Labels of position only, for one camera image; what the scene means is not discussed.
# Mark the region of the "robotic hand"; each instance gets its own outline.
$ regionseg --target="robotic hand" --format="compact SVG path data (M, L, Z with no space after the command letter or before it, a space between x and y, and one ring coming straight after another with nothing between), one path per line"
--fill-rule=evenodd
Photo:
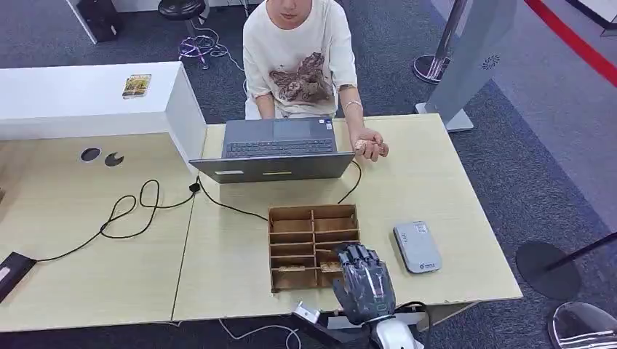
M345 284L333 283L334 294L350 323L370 327L380 349L416 349L409 326L394 317L396 298L386 264L361 244L336 249Z
M345 285L334 280L334 294L350 323L360 325L391 317L396 307L392 281L377 253L361 244L342 244L336 249Z

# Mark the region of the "red line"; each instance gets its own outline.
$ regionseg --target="red line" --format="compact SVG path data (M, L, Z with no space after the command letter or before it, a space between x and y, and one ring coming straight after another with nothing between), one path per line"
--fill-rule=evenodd
M542 0L525 2L580 58L617 87L617 68L609 60L576 35Z

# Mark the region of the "laptop touchpad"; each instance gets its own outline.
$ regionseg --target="laptop touchpad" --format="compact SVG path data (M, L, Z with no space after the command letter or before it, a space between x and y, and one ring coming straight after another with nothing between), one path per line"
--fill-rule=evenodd
M311 136L311 121L276 121L274 122L274 138L308 138Z

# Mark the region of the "white t-shirt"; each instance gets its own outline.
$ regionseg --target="white t-shirt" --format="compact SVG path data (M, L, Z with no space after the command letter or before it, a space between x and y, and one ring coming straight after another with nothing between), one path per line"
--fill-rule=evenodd
M251 97L272 92L287 113L334 114L338 89L357 86L351 33L343 8L334 0L312 0L299 27L272 23L262 2L244 24L244 71Z

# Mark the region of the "wooden organizer box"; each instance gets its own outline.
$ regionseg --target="wooden organizer box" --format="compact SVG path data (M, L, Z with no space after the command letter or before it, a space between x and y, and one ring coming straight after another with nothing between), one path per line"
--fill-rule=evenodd
M343 277L334 247L360 240L356 206L270 208L268 240L273 293L332 286Z

